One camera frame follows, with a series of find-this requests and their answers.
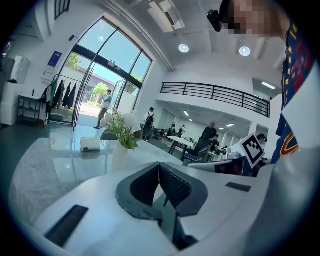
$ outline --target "black headset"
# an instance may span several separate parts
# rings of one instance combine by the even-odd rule
[[[210,21],[214,30],[220,32],[222,29],[222,20],[219,12],[217,10],[210,10],[206,17]]]

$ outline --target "green plant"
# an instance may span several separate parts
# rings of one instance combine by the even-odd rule
[[[135,138],[134,133],[140,131],[140,125],[135,115],[120,114],[114,108],[113,115],[106,114],[105,119],[108,121],[109,129],[112,133],[117,135],[121,145],[128,150],[135,150],[138,148],[138,138]]]
[[[95,99],[95,106],[98,104],[98,101],[100,99],[100,96],[105,96],[107,95],[108,92],[108,86],[102,82],[98,83],[95,88],[93,89],[93,93],[96,94],[96,99]]]
[[[79,70],[78,64],[81,63],[81,60],[79,59],[79,56],[72,52],[66,61],[66,66],[69,68],[72,68],[74,70]]]

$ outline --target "railing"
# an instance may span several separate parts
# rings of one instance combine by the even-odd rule
[[[162,94],[200,97],[233,104],[270,117],[270,102],[249,93],[217,85],[193,82],[163,82]]]

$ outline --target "ceiling vent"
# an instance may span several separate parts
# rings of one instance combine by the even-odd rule
[[[178,9],[171,0],[165,0],[159,4],[153,1],[149,5],[151,8],[147,10],[148,13],[164,33],[185,27]]]

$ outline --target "colorful shirt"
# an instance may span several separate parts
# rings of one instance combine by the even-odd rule
[[[291,101],[314,65],[315,57],[307,45],[301,31],[291,23],[286,34],[285,61],[282,69],[282,109]],[[278,159],[295,152],[299,145],[286,119],[281,114],[276,134],[280,136],[271,160],[275,164]]]

